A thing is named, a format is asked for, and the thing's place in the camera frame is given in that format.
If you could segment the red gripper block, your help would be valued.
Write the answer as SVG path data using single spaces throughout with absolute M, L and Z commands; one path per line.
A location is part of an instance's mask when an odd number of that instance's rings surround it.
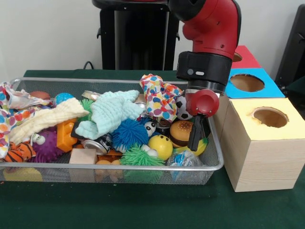
M 209 119 L 205 118 L 205 132 L 203 120 L 204 116 L 211 117 L 216 114 L 219 108 L 219 94 L 209 89 L 186 89 L 185 98 L 187 112 L 195 116 L 188 147 L 191 151 L 196 151 L 202 135 L 205 133 L 205 137 L 209 138 L 211 134 Z

